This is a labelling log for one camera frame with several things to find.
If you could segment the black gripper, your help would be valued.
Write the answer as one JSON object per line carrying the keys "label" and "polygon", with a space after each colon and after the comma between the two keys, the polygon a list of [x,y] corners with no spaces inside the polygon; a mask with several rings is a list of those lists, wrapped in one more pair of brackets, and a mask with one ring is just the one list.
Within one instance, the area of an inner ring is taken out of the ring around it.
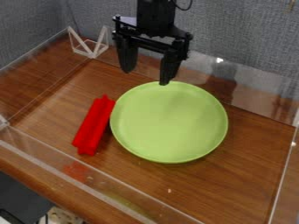
{"label": "black gripper", "polygon": [[116,28],[112,32],[121,70],[128,74],[136,68],[137,49],[163,54],[159,84],[165,86],[175,77],[181,60],[187,59],[192,35],[173,23],[145,19],[145,25],[136,17],[113,16]]}

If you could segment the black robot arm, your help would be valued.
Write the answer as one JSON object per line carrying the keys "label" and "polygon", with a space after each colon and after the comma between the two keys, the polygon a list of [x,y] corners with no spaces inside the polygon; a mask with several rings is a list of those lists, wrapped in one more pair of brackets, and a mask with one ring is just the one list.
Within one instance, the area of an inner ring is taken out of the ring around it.
{"label": "black robot arm", "polygon": [[188,58],[192,35],[175,26],[175,11],[188,10],[176,0],[137,0],[136,17],[113,16],[119,65],[128,74],[136,68],[140,48],[160,53],[159,84],[165,86],[175,78],[180,64]]}

